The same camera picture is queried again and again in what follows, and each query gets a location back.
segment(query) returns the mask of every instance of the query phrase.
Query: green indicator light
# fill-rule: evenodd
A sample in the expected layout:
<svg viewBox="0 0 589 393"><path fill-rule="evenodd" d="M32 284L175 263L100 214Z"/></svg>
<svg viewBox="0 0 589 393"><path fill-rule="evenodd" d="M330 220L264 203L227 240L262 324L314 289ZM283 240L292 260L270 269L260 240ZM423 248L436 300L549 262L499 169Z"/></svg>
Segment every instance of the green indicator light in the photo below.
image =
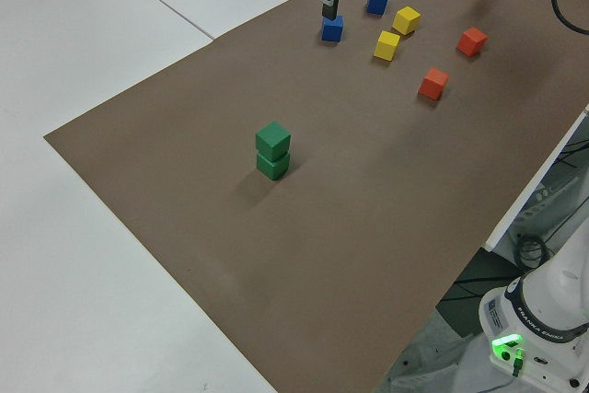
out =
<svg viewBox="0 0 589 393"><path fill-rule="evenodd" d="M509 335L509 336L505 336L503 338L498 338L496 340L493 340L491 342L491 344L493 345L493 347L500 347L504 344L508 344L510 342L521 342L522 340L522 335L517 335L517 334L513 334L513 335Z"/></svg>

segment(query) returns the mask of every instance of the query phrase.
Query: brown table surface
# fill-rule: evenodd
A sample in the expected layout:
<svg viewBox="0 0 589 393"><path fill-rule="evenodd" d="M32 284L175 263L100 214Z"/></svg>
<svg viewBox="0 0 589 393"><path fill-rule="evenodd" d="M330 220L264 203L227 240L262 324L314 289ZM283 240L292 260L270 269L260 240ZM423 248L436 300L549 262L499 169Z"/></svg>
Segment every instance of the brown table surface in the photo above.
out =
<svg viewBox="0 0 589 393"><path fill-rule="evenodd" d="M549 0L365 1L327 44L320 2L291 0L46 137L281 393L370 391L589 98L589 38ZM406 5L422 25L373 59ZM277 182L255 169L274 120Z"/></svg>

